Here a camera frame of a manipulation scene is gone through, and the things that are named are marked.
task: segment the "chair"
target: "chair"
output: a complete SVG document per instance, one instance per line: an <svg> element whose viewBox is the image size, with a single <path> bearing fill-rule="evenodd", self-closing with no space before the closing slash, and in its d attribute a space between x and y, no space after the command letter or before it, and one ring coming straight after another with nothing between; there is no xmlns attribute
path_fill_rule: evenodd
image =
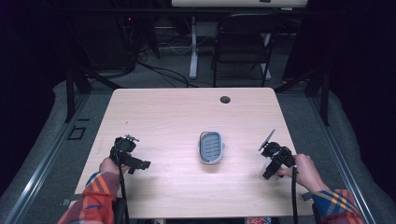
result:
<svg viewBox="0 0 396 224"><path fill-rule="evenodd" d="M216 87L217 63L265 63L262 87L268 72L276 34L282 29L280 19L271 14L235 13L221 19L216 29L212 65L213 87ZM262 35L270 34L264 44Z"/></svg>

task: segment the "cord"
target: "cord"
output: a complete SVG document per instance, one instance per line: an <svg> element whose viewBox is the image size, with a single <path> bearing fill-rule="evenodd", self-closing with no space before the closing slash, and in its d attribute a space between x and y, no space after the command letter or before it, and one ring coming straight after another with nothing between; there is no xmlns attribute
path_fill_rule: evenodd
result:
<svg viewBox="0 0 396 224"><path fill-rule="evenodd" d="M291 201L293 206L294 224L298 224L297 202L296 202L296 182L297 182L297 165L293 160L293 170L291 175Z"/></svg>
<svg viewBox="0 0 396 224"><path fill-rule="evenodd" d="M162 76L162 77L163 77L169 84L171 84L173 87L175 87L175 85L174 85L173 83L171 83L171 82L167 79L167 77L172 78L172 79L174 79L174 80L176 80L176 81L179 81L179 82L181 82L181 83L186 84L186 88L188 88L188 87L195 87L195 88L198 88L198 86L195 86L195 85L190 84L190 82L189 82L183 75L181 75L180 73L175 72L175 71L173 71L173 70L166 69L166 68L160 68L160 67L154 67L154 66L148 65L148 64L146 64L146 63L142 63L142 62L137 62L137 64L140 64L140 65L142 65L142 66L144 66L144 67L146 67L146 68L148 68L148 69L150 69L150 70L152 70L152 71L158 73L160 76Z"/></svg>
<svg viewBox="0 0 396 224"><path fill-rule="evenodd" d="M117 165L119 166L119 172L120 172L120 186L121 186L121 195L122 195L122 199L125 201L125 211L124 211L124 215L125 215L125 224L129 224L129 212L128 212L128 203L126 200L126 190L125 190L125 180L123 177L123 171L121 168L121 163L120 163L120 158L119 158L119 153L116 152L116 161L117 161Z"/></svg>

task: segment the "black cable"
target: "black cable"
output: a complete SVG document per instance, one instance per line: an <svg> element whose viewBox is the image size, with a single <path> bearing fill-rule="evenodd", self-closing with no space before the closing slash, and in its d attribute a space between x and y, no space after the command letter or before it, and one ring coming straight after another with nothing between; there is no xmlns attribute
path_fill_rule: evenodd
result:
<svg viewBox="0 0 396 224"><path fill-rule="evenodd" d="M297 202L296 202L296 182L297 182L297 165L293 160L293 169L291 175L291 201L293 206L294 224L298 224Z"/></svg>
<svg viewBox="0 0 396 224"><path fill-rule="evenodd" d="M115 74L111 74L111 75L103 75L103 74L99 74L99 72L97 72L101 77L105 77L106 79L113 79L116 77L125 77L126 75L130 74L132 71L130 69L125 69L123 71L119 71L118 73Z"/></svg>
<svg viewBox="0 0 396 224"><path fill-rule="evenodd" d="M181 35L165 35L165 34L161 34L159 36L163 36L163 37L169 37L170 36L167 39L163 39L163 40L158 41L159 44L161 44L161 43L177 43L177 42L180 42L182 40L184 42L187 42L187 43L191 42L190 38L187 38L186 36L181 36Z"/></svg>
<svg viewBox="0 0 396 224"><path fill-rule="evenodd" d="M116 152L116 161L117 161L117 165L119 166L119 172L120 172L120 186L121 186L121 195L122 195L122 199L125 201L125 220L124 223L125 224L129 224L129 212L128 212L128 203L127 203L127 199L126 199L126 190L125 190L125 179L123 177L123 171L122 171L122 164L120 162L120 158L119 158L119 153Z"/></svg>
<svg viewBox="0 0 396 224"><path fill-rule="evenodd" d="M212 87L213 86L213 83L209 83L209 82L203 82L203 81L190 81L189 83L200 83L200 84L206 84L206 85L208 85L209 87Z"/></svg>
<svg viewBox="0 0 396 224"><path fill-rule="evenodd" d="M140 53L139 53L139 60L141 60L142 62L146 62L146 61L148 61L149 60L149 52L151 51L151 48L150 47L145 47L144 49L143 49L143 47L142 47L142 49L140 50Z"/></svg>
<svg viewBox="0 0 396 224"><path fill-rule="evenodd" d="M181 83L186 84L186 88L188 88L188 87L198 88L198 86L190 84L190 82L182 74L180 74L180 73L178 73L176 71L173 71L173 70L170 70L170 69L166 69L166 68L154 67L154 66L148 65L146 63L141 63L141 62L137 62L137 64L140 64L140 65L142 65L142 66L144 66L144 67L146 67L146 68L158 73L165 80L167 80L166 77L170 77L170 78L172 78L172 79L174 79L176 81L179 81ZM165 72L170 72L172 74L175 74L175 75L177 75L177 77L174 77L174 76L172 76L170 74L167 74Z"/></svg>
<svg viewBox="0 0 396 224"><path fill-rule="evenodd" d="M120 185L121 185L121 194L122 194L122 199L125 201L125 224L129 224L129 212L128 212L128 203L126 200L126 191L125 191L125 183L124 183L124 177L123 177L123 172L121 169L121 164L119 164L119 171L120 171Z"/></svg>

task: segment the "metal bar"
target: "metal bar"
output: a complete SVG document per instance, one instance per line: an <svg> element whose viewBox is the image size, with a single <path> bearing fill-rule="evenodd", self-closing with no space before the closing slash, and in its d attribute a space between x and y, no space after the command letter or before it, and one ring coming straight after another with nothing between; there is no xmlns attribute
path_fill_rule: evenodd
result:
<svg viewBox="0 0 396 224"><path fill-rule="evenodd" d="M75 109L75 94L74 94L74 81L73 72L71 69L66 74L66 95L67 95L67 117L65 123L73 117L76 112Z"/></svg>
<svg viewBox="0 0 396 224"><path fill-rule="evenodd" d="M61 144L66 138L67 134L74 127L74 123L77 119L83 106L87 103L89 95L82 94L78 104L76 105L76 115L71 118L71 122L65 123L62 127L59 135L56 137L54 144L48 153L44 156L43 160L38 164L37 169L33 173L31 179L26 185L21 197L17 200L11 212L9 213L5 223L22 223L24 216L29 210L35 196L43 185L47 175L50 172L50 168L57 159L57 156L61 150Z"/></svg>
<svg viewBox="0 0 396 224"><path fill-rule="evenodd" d="M184 16L218 16L235 12L255 12L263 14L276 14L279 16L291 17L321 17L338 18L346 15L345 12L333 11L307 11L307 10L277 10L273 8L257 7L222 7L222 8L201 8L201 7L172 7L172 8L47 8L47 11L62 14L117 14L117 15L184 15Z"/></svg>
<svg viewBox="0 0 396 224"><path fill-rule="evenodd" d="M359 188L358 184L355 181L355 178L353 177L352 173L349 170L347 161L345 160L344 155L332 134L331 128L329 126L326 126L326 124L321 119L321 115L319 114L318 102L311 97L308 98L308 102L311 105L312 109L314 110L315 117L318 120L323 132L326 134L326 137L332 148L332 155L335 164L337 165L337 169L340 172L341 178L343 178L344 180L347 190L349 190L349 192L353 195L355 199L355 204L358 207L358 209L361 211L361 216L363 217L366 223L375 224L375 219L369 207L367 206L366 201L363 198L361 189Z"/></svg>
<svg viewBox="0 0 396 224"><path fill-rule="evenodd" d="M118 84L116 84L116 83L114 83L114 82L108 80L108 79L105 78L105 77L100 76L99 74L93 72L93 71L92 71L91 69L89 69L89 68L86 68L86 67L84 67L84 66L80 66L79 69L80 69L83 73L87 74L88 76L90 76L90 77L92 77L92 78L95 78L96 80L102 82L103 84L107 85L109 88L111 88L111 89L113 89L113 90L116 90L116 89L120 89L120 88L121 88L121 86L119 86Z"/></svg>

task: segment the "dark background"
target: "dark background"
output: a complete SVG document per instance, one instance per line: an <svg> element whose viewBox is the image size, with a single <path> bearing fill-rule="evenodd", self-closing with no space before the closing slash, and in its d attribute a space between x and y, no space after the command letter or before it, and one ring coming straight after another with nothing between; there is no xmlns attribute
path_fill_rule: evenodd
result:
<svg viewBox="0 0 396 224"><path fill-rule="evenodd" d="M18 172L45 124L54 102L52 88L65 80L76 64L92 67L106 60L87 55L76 34L61 17L43 13L51 1L6 1L0 7L0 192ZM333 55L331 90L340 98L361 147L361 159L375 182L394 201L392 167L396 156L396 34L391 1L310 1L308 10L347 11L341 21L305 19L285 69L284 78L297 77L318 66L335 35L342 47ZM111 24L95 22L105 29ZM110 37L117 55L129 57L119 34ZM109 62L125 67L123 58Z"/></svg>

